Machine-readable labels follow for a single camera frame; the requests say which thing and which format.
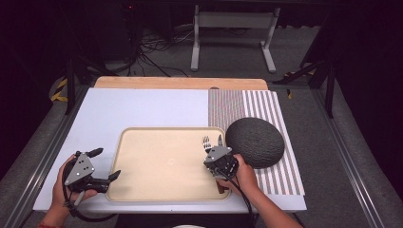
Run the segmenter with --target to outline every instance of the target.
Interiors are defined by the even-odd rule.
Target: dark round mat
[[[276,164],[284,154],[284,139],[270,123],[259,118],[242,118],[228,127],[226,145],[241,154],[253,168]]]

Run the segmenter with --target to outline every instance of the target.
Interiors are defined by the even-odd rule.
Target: fork
[[[204,136],[202,138],[202,147],[204,147],[205,152],[210,152],[210,149],[213,148],[213,146],[211,146],[210,143],[210,139],[208,138],[208,136]]]

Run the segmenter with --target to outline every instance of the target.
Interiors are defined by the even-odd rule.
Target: metal stand
[[[243,13],[243,12],[211,12],[199,11],[199,6],[195,7],[194,29],[195,41],[193,44],[192,62],[190,69],[197,71],[199,68],[200,39],[199,28],[250,28],[269,29],[267,39],[261,41],[261,50],[270,73],[276,72],[272,54],[269,46],[279,16],[279,8],[273,13]]]

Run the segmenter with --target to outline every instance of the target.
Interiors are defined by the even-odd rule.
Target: white table surface
[[[47,211],[59,167],[76,151],[102,147],[91,159],[94,178],[110,173],[121,133],[131,126],[208,126],[208,90],[91,88],[67,138],[50,169],[33,210]],[[269,195],[282,210],[306,210],[303,196]],[[113,202],[104,194],[80,204],[81,211],[96,213],[246,213],[242,198],[225,200]]]

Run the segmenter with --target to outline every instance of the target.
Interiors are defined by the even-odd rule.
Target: metal rail
[[[335,120],[330,119],[328,117],[328,113],[324,106],[323,95],[320,93],[318,89],[313,89],[311,91],[314,95],[317,106],[319,107],[321,114],[324,117],[327,126],[329,127],[330,132],[332,133],[332,136],[336,143],[338,156],[340,157],[341,163],[343,164],[347,176],[352,184],[352,187],[355,190],[355,194],[361,204],[365,217],[367,218],[371,227],[373,228],[385,227],[385,225],[382,222],[382,219],[380,218],[379,214],[376,211],[376,208],[367,190],[367,187],[365,186],[364,181],[360,177],[358,170],[355,167],[355,163],[352,157],[350,156],[349,150],[347,149],[347,146],[344,143],[343,138],[341,137],[340,131],[337,128]]]
[[[61,121],[60,126],[54,134],[47,151],[39,162],[38,167],[30,177],[26,189],[15,204],[15,207],[12,210],[5,227],[19,227],[25,216],[29,214],[29,211],[31,211],[31,205],[34,203],[39,191],[42,188],[46,176],[48,175],[48,172],[53,165],[54,160],[56,159],[63,145],[63,142],[66,139],[68,131],[74,122],[75,116],[80,109],[80,105],[86,96],[87,91],[88,86],[86,85],[82,85],[77,89],[75,106],[72,108],[70,114],[65,116]]]

